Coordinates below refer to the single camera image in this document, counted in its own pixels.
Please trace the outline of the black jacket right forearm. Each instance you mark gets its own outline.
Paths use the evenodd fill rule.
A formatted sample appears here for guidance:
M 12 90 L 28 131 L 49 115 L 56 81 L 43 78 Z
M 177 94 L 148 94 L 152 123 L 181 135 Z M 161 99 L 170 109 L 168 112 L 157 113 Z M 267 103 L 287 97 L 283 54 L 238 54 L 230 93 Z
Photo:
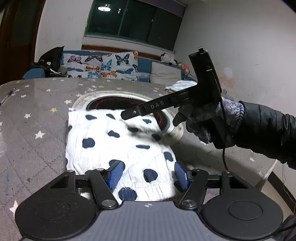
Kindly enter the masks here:
M 264 105 L 240 101 L 243 119 L 234 142 L 295 169 L 295 117 Z

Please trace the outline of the grey knit gloved right hand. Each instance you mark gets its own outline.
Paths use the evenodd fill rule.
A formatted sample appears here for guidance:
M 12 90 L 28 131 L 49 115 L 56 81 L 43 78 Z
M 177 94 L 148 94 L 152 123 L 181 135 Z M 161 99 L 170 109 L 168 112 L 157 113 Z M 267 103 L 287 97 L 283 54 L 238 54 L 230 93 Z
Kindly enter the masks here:
M 222 102 L 217 105 L 186 104 L 178 109 L 178 113 L 173 119 L 173 125 L 178 126 L 180 123 L 185 122 L 189 133 L 193 133 L 201 142 L 208 144 L 214 142 L 215 128 L 207 126 L 207 121 L 225 116 L 225 130 L 228 137 L 231 138 L 238 130 L 244 113 L 245 109 L 242 103 L 225 98 L 222 98 Z

